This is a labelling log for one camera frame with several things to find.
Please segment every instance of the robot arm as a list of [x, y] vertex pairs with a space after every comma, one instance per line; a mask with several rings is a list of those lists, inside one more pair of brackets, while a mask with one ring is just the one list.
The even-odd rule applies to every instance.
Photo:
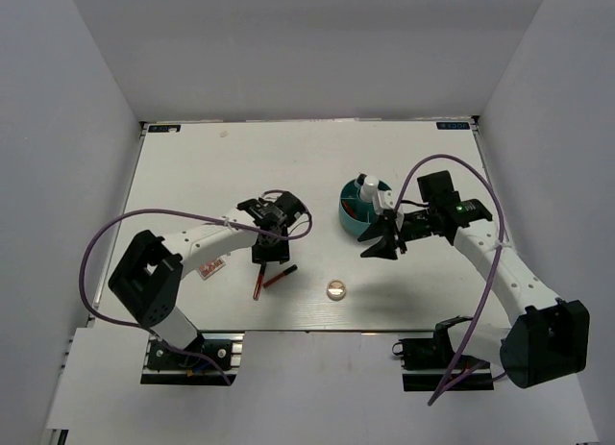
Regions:
[[[406, 252], [406, 242], [431, 235], [445, 236], [487, 279], [498, 246], [491, 213], [478, 200], [461, 201], [448, 171], [419, 178], [426, 210], [404, 214], [380, 204], [379, 218], [359, 241], [381, 236], [362, 257], [397, 258]], [[585, 367], [589, 313], [580, 301], [565, 302], [544, 285], [512, 248], [503, 248], [492, 285], [504, 307], [511, 328], [478, 325], [465, 354], [501, 365], [520, 387], [529, 387]], [[458, 317], [436, 326], [434, 344], [443, 358], [450, 359], [470, 324]]]
[[[252, 262], [286, 262], [288, 241], [261, 232], [286, 237], [287, 228], [306, 212], [290, 192], [275, 201], [252, 199], [230, 210], [228, 226], [201, 225], [180, 233], [155, 236], [137, 234], [109, 280], [111, 291], [138, 325], [172, 346], [201, 352], [204, 339], [176, 306], [180, 281], [202, 264], [241, 248], [252, 248]], [[245, 230], [234, 224], [255, 229]]]

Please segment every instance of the gray wall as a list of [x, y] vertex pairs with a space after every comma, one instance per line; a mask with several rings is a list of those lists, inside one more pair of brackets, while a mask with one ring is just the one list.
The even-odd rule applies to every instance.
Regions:
[[481, 113], [542, 0], [75, 0], [141, 120]]
[[481, 148], [523, 255], [591, 313], [580, 375], [615, 443], [615, 0], [545, 0], [481, 120]]
[[137, 137], [73, 2], [0, 0], [3, 442], [38, 443], [66, 343], [86, 321], [81, 254], [120, 211]]

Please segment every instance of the purple cable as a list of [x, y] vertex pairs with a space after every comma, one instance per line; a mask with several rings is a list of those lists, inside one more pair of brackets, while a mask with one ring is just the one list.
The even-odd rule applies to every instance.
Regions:
[[400, 192], [400, 196], [399, 196], [399, 198], [397, 200], [397, 204], [395, 205], [395, 211], [397, 211], [400, 208], [400, 205], [402, 204], [402, 200], [404, 199], [404, 194], [406, 193], [407, 186], [408, 186], [408, 184], [410, 184], [410, 181], [411, 181], [412, 177], [414, 176], [414, 174], [416, 173], [416, 171], [421, 166], [423, 166], [425, 163], [427, 163], [428, 161], [432, 161], [432, 160], [436, 160], [436, 159], [444, 159], [444, 160], [455, 161], [455, 162], [459, 163], [460, 165], [464, 166], [466, 169], [468, 169], [472, 174], [474, 174], [479, 179], [479, 181], [482, 182], [484, 187], [489, 192], [489, 195], [491, 196], [491, 199], [493, 200], [493, 204], [496, 207], [496, 211], [498, 212], [498, 221], [499, 221], [498, 243], [499, 244], [496, 247], [496, 253], [495, 253], [495, 256], [493, 258], [493, 262], [491, 263], [491, 268], [489, 269], [489, 274], [487, 275], [487, 280], [485, 281], [485, 284], [484, 284], [484, 291], [482, 292], [482, 295], [480, 296], [479, 305], [477, 306], [477, 309], [474, 312], [474, 316], [472, 317], [472, 321], [470, 322], [470, 325], [468, 326], [468, 330], [466, 331], [465, 335], [463, 336], [463, 339], [461, 339], [459, 347], [457, 348], [457, 351], [453, 355], [453, 358], [451, 359], [451, 362], [449, 363], [449, 366], [447, 367], [446, 371], [442, 375], [442, 378], [440, 379], [440, 382], [438, 383], [437, 388], [433, 391], [433, 394], [431, 395], [429, 401], [427, 402], [428, 406], [433, 405], [433, 402], [435, 402], [436, 399], [438, 397], [440, 397], [440, 395], [442, 395], [444, 392], [446, 392], [448, 389], [450, 389], [453, 385], [463, 381], [465, 378], [470, 376], [474, 371], [476, 371], [476, 370], [478, 370], [480, 368], [480, 364], [477, 364], [477, 365], [473, 366], [472, 368], [470, 368], [469, 370], [467, 370], [463, 375], [458, 376], [457, 378], [452, 380], [450, 383], [447, 383], [447, 380], [451, 377], [451, 374], [453, 373], [453, 370], [455, 369], [457, 363], [459, 362], [459, 359], [461, 358], [461, 355], [463, 354], [463, 351], [465, 350], [466, 346], [468, 345], [468, 342], [470, 341], [470, 337], [472, 336], [472, 333], [474, 332], [475, 327], [479, 323], [480, 315], [482, 314], [482, 310], [484, 309], [484, 306], [487, 303], [487, 298], [489, 297], [489, 291], [491, 291], [491, 286], [493, 285], [493, 281], [495, 280], [496, 269], [498, 267], [498, 263], [500, 262], [500, 256], [502, 255], [502, 242], [504, 241], [504, 213], [503, 213], [503, 210], [502, 210], [502, 206], [500, 205], [500, 201], [498, 200], [498, 197], [496, 196], [495, 192], [493, 191], [493, 188], [481, 176], [481, 174], [476, 169], [474, 169], [472, 166], [470, 166], [470, 164], [466, 163], [465, 161], [463, 161], [459, 157], [455, 157], [453, 155], [435, 154], [435, 155], [431, 155], [429, 157], [426, 157], [426, 158], [420, 160], [418, 163], [416, 163], [414, 165], [414, 167], [410, 170], [410, 172], [407, 174], [406, 180], [404, 181], [404, 185], [402, 185], [402, 191]]
[[[188, 218], [188, 219], [196, 219], [198, 221], [208, 222], [210, 224], [214, 224], [214, 225], [217, 225], [217, 226], [228, 225], [228, 226], [236, 228], [236, 229], [242, 229], [242, 230], [245, 230], [245, 231], [252, 231], [252, 232], [256, 232], [257, 234], [271, 236], [273, 238], [277, 238], [277, 239], [280, 239], [280, 240], [298, 240], [299, 238], [303, 238], [304, 236], [309, 234], [309, 232], [311, 231], [311, 229], [313, 227], [313, 220], [312, 220], [311, 213], [309, 212], [308, 207], [305, 207], [305, 208], [306, 208], [307, 222], [308, 222], [306, 230], [304, 232], [298, 234], [298, 235], [290, 235], [290, 236], [277, 235], [277, 234], [273, 234], [271, 232], [264, 231], [263, 229], [259, 229], [259, 228], [254, 227], [254, 226], [248, 226], [248, 225], [245, 225], [245, 224], [239, 224], [237, 222], [231, 222], [231, 221], [224, 220], [224, 219], [217, 219], [215, 217], [202, 216], [200, 214], [192, 214], [190, 212], [175, 211], [175, 210], [165, 210], [165, 209], [159, 209], [159, 208], [150, 208], [150, 209], [144, 209], [144, 210], [134, 210], [134, 211], [125, 212], [124, 214], [121, 214], [121, 215], [113, 218], [111, 221], [109, 221], [107, 224], [105, 224], [103, 227], [101, 227], [98, 230], [98, 232], [96, 234], [94, 234], [92, 239], [87, 244], [86, 250], [84, 251], [84, 255], [83, 255], [82, 259], [81, 259], [81, 265], [79, 267], [79, 296], [81, 297], [81, 302], [84, 304], [84, 307], [87, 309], [87, 311], [89, 313], [91, 313], [92, 315], [94, 315], [96, 318], [100, 318], [101, 320], [104, 320], [106, 322], [112, 323], [114, 325], [119, 325], [119, 326], [122, 326], [122, 327], [141, 328], [135, 322], [125, 322], [123, 320], [117, 320], [115, 318], [107, 317], [106, 315], [100, 313], [98, 310], [96, 310], [92, 306], [92, 304], [89, 303], [89, 301], [87, 300], [87, 296], [86, 296], [86, 267], [87, 267], [87, 261], [89, 260], [89, 257], [90, 257], [90, 255], [92, 253], [92, 250], [94, 249], [94, 245], [96, 245], [96, 242], [100, 239], [100, 237], [108, 229], [110, 229], [112, 226], [114, 226], [118, 222], [123, 221], [124, 219], [127, 219], [129, 217], [133, 217], [133, 216], [137, 216], [137, 215], [140, 215], [140, 214], [168, 214], [168, 215], [171, 215], [171, 216], [185, 217], [185, 218]], [[208, 361], [209, 363], [211, 363], [211, 366], [213, 366], [217, 371], [220, 372], [220, 374], [222, 375], [224, 380], [227, 382], [227, 384], [231, 385], [231, 382], [229, 381], [229, 378], [226, 376], [224, 371], [211, 358], [209, 358], [209, 357], [207, 357], [207, 356], [205, 356], [203, 354], [184, 351], [182, 349], [173, 347], [173, 346], [169, 345], [168, 343], [165, 343], [164, 341], [162, 343], [166, 346], [166, 348], [169, 351], [175, 352], [176, 354], [180, 354], [180, 355], [184, 355], [184, 356], [190, 356], [190, 357], [196, 357], [196, 358], [200, 358], [200, 359]]]

